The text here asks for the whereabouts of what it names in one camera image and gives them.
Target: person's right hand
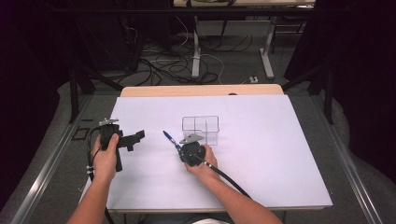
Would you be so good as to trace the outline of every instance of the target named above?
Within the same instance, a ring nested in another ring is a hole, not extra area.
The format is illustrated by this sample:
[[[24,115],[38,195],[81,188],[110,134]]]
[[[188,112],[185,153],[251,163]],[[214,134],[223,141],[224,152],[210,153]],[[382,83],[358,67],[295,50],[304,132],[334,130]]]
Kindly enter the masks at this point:
[[[218,161],[216,160],[215,155],[213,154],[212,147],[208,145],[202,145],[205,147],[205,160],[212,164],[215,167],[218,167]],[[189,166],[186,162],[184,165],[187,168],[187,171],[195,175],[199,181],[205,183],[209,180],[217,179],[220,180],[219,175],[214,172],[212,169],[207,167],[203,162],[198,166]]]

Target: person's left hand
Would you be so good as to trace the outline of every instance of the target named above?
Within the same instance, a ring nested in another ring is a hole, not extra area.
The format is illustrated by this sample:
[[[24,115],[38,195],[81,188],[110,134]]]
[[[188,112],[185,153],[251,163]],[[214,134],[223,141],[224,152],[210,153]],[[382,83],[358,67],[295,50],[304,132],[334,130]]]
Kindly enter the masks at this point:
[[[117,143],[119,142],[119,136],[114,133],[111,136],[110,142],[108,143],[108,147],[106,151],[99,149],[100,144],[100,135],[96,138],[95,144],[91,151],[93,160],[93,168],[95,170],[95,178],[94,180],[111,182],[111,180],[116,175],[116,148]]]

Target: white tabletop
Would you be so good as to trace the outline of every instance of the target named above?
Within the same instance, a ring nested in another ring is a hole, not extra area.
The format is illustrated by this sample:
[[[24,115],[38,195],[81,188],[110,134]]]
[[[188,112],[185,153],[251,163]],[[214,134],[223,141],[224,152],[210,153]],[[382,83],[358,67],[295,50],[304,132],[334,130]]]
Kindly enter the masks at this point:
[[[187,0],[174,0],[175,7],[185,7]],[[224,3],[205,3],[191,0],[193,7],[225,7]],[[264,6],[304,6],[315,4],[315,0],[236,0],[234,7],[264,7]]]
[[[119,212],[219,211],[223,207],[189,174],[163,135],[183,138],[181,121],[219,116],[213,146],[219,168],[270,209],[332,205],[287,95],[120,97],[111,118],[124,135],[145,130],[134,151],[120,148],[123,170],[107,201]]]

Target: pen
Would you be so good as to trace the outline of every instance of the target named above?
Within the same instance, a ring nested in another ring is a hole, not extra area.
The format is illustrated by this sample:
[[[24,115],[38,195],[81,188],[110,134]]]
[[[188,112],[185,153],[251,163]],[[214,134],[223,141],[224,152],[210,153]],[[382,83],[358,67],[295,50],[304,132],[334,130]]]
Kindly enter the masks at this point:
[[[165,136],[169,139],[169,141],[171,141],[175,145],[177,151],[181,150],[181,146],[171,137],[171,135],[169,135],[169,133],[163,131],[163,134],[165,134]]]

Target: forearm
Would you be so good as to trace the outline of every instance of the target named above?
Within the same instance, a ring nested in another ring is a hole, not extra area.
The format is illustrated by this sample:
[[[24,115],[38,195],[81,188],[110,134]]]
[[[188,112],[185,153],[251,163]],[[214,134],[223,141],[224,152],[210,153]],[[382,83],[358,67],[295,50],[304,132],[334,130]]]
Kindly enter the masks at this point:
[[[94,179],[67,223],[102,223],[110,181]]]
[[[267,208],[242,195],[219,179],[202,181],[235,223],[281,223]]]

